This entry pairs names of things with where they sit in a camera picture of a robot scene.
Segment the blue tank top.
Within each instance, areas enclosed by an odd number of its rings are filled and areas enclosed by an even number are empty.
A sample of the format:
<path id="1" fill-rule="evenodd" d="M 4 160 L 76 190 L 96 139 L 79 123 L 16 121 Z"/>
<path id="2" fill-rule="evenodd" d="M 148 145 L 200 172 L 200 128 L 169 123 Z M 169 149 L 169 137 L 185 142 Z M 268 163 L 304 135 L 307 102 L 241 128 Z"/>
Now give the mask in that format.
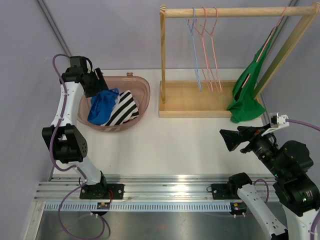
<path id="1" fill-rule="evenodd" d="M 105 124 L 110 119 L 118 96 L 118 88 L 102 90 L 98 92 L 96 96 L 93 96 L 91 98 L 91 108 L 87 121 L 93 125 L 100 126 Z"/>

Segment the black white striped tank top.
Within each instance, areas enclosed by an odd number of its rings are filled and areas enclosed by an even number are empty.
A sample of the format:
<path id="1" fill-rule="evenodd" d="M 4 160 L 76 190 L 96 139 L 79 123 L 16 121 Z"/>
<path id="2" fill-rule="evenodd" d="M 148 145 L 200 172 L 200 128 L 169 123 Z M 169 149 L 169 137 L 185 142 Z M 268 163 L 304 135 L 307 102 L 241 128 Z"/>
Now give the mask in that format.
<path id="1" fill-rule="evenodd" d="M 111 115 L 103 126 L 125 124 L 139 116 L 138 106 L 130 90 L 121 92 L 116 99 Z"/>

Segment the blue wire hanger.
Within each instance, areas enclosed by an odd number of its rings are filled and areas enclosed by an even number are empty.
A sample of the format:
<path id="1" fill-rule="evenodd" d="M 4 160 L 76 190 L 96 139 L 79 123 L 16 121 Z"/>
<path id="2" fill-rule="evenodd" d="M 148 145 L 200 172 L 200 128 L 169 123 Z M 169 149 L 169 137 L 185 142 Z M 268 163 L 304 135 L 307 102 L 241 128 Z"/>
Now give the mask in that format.
<path id="1" fill-rule="evenodd" d="M 195 8 L 192 9 L 193 15 L 192 15 L 192 20 L 189 18 L 186 18 L 186 25 L 187 25 L 187 34 L 189 38 L 189 44 L 190 44 L 190 51 L 191 51 L 191 56 L 193 60 L 193 69 L 195 73 L 195 78 L 196 82 L 198 85 L 198 89 L 201 92 L 202 91 L 202 84 L 200 80 L 200 75 L 199 75 L 199 62 L 198 62 L 198 55 L 197 55 L 197 50 L 196 50 L 196 41 L 194 37 L 194 31 L 195 31 L 195 23 L 196 23 L 196 10 Z"/>

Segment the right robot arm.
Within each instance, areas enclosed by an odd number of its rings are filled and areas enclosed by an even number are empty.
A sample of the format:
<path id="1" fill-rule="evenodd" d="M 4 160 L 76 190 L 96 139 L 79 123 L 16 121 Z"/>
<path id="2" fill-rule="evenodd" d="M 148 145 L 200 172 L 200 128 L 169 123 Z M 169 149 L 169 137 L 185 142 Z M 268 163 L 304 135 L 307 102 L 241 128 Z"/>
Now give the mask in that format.
<path id="1" fill-rule="evenodd" d="M 221 129 L 219 133 L 230 152 L 247 142 L 240 152 L 253 152 L 274 176 L 273 188 L 282 204 L 287 225 L 278 222 L 246 173 L 230 176 L 226 190 L 230 197 L 246 204 L 267 239 L 313 240 L 320 220 L 320 190 L 307 171 L 314 162 L 304 143 L 289 140 L 278 147 L 274 132 L 280 128 L 279 124 L 239 126 L 236 130 Z"/>

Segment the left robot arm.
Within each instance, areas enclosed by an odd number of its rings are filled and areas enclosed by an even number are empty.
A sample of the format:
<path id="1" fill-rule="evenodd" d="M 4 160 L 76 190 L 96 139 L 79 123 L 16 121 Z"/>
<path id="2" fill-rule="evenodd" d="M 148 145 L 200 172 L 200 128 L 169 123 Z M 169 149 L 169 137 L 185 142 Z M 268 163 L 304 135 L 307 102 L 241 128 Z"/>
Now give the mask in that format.
<path id="1" fill-rule="evenodd" d="M 90 98 L 108 89 L 99 68 L 85 56 L 70 56 L 70 67 L 59 73 L 60 99 L 55 117 L 41 135 L 49 150 L 53 166 L 60 172 L 74 170 L 79 174 L 80 198 L 103 199 L 108 194 L 104 174 L 88 157 L 88 144 L 77 128 L 82 97 Z"/>

